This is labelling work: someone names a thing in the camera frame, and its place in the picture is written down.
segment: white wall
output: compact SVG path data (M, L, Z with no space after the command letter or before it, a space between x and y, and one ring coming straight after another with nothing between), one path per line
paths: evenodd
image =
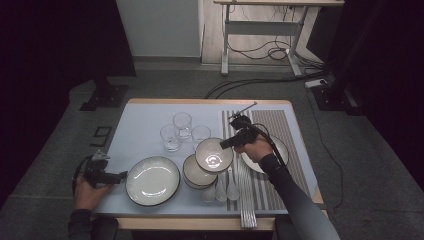
M200 57L203 0L117 0L133 56Z

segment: glass cup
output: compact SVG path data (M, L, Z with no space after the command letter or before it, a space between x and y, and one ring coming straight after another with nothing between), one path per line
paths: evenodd
M210 136L211 130L206 126L200 125L193 128L193 130L191 131L191 138L193 142L194 151L196 151L196 148L200 142L210 138Z
M164 126L160 130L160 136L162 137L163 147L168 152L178 151L181 147L181 141L178 138L178 131L175 129L174 124Z
M177 113L172 119L175 128L178 131L180 139L187 139L191 135L191 116L188 113Z

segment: black curtain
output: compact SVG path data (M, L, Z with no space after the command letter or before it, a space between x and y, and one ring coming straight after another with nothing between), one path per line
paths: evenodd
M1 201L44 146L69 90L135 76L114 0L0 2Z
M330 61L336 82L342 83L333 92L353 89L365 115L422 189L423 23L418 0L346 1Z

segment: power strip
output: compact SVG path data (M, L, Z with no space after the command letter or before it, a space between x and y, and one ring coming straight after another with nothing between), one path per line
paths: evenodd
M327 82L324 79L317 79L317 80L305 82L305 88L325 86L325 85L327 85Z

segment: person's hand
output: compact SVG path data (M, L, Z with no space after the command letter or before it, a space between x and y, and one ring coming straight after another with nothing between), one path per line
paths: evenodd
M234 147L236 153L245 152L253 162L259 163L263 157L270 153L274 153L271 145L266 141L262 135L258 135L254 143L247 143L244 146Z
M107 184L101 188L93 188L83 177L78 177L75 188L75 209L93 210L97 207L113 184Z

